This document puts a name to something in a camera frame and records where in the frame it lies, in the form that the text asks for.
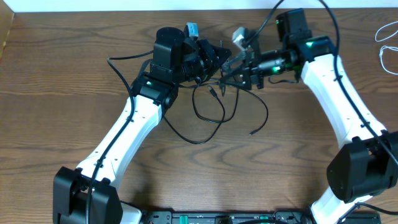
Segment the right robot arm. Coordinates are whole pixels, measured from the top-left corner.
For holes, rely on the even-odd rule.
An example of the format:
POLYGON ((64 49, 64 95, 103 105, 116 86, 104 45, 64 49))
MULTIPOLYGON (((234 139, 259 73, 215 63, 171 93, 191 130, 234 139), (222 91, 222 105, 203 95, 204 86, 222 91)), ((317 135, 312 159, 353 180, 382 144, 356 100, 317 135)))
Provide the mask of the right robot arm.
POLYGON ((397 133, 389 132, 368 110, 350 82, 338 55, 338 43, 313 36, 303 9, 279 14, 282 48, 261 52, 256 30, 240 27, 233 43, 240 53, 224 67, 221 85, 242 90, 262 88, 264 81, 295 73, 321 104, 338 141, 339 151, 326 170, 328 188, 303 223, 353 221, 353 211, 397 184, 397 133))

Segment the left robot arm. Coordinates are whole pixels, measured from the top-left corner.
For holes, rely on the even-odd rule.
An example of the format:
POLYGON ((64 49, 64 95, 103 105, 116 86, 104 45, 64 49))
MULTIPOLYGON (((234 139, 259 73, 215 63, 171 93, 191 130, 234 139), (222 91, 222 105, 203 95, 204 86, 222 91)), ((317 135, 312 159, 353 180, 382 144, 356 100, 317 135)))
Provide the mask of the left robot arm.
POLYGON ((184 82, 208 81, 231 51, 200 39, 194 23, 157 31, 154 48, 132 83, 118 120, 75 169, 53 180, 54 223, 139 223, 142 211, 119 199, 124 173, 147 135, 173 105, 184 82))

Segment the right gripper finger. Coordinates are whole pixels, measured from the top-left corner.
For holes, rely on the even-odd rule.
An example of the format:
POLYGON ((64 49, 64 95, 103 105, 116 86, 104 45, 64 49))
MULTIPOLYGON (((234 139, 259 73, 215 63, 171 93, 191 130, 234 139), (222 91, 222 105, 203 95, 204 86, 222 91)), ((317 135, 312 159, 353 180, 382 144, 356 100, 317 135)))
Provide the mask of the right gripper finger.
POLYGON ((233 58, 227 59, 227 61, 223 64, 222 69, 232 70, 240 66, 243 63, 243 60, 245 59, 246 59, 246 52, 240 52, 237 55, 235 55, 233 58))
POLYGON ((244 80, 240 76, 230 76, 220 78, 220 85, 229 85, 235 87, 243 87, 244 80))

